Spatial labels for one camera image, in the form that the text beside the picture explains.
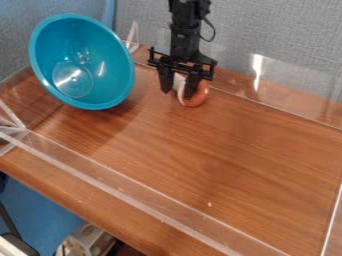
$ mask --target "clear acrylic enclosure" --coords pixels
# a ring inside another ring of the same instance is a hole
[[[138,44],[127,43],[136,63],[131,96],[111,110],[82,111],[52,98],[30,68],[15,72],[0,87],[0,149],[15,146],[36,168],[54,166],[226,255],[339,255],[339,65],[297,48],[303,59],[290,54],[282,23],[291,26],[309,3],[277,2],[214,3],[218,41],[202,50],[219,67],[207,102],[187,109],[162,94],[147,65],[148,46],[167,52],[170,45],[166,3],[150,8],[146,1],[142,8],[142,1],[118,1],[118,34],[130,41],[130,29],[139,32]],[[313,31],[325,30],[311,17],[321,7],[302,15]]]

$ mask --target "wooden surface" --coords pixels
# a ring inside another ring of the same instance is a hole
[[[26,102],[16,112],[38,133],[282,251],[319,255],[341,183],[341,131],[219,90],[186,109],[160,93],[155,71],[136,71],[124,103],[87,112],[60,106],[28,70],[13,85]],[[1,96],[12,107],[13,88]],[[32,91],[40,96],[26,97]],[[50,117],[38,122],[28,113],[44,104]],[[0,168],[144,254],[221,255],[20,149]]]

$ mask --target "plastic bowl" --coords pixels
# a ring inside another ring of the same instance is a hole
[[[62,14],[39,24],[30,61],[46,90],[76,108],[108,109],[132,90],[131,54],[115,33],[86,16]]]

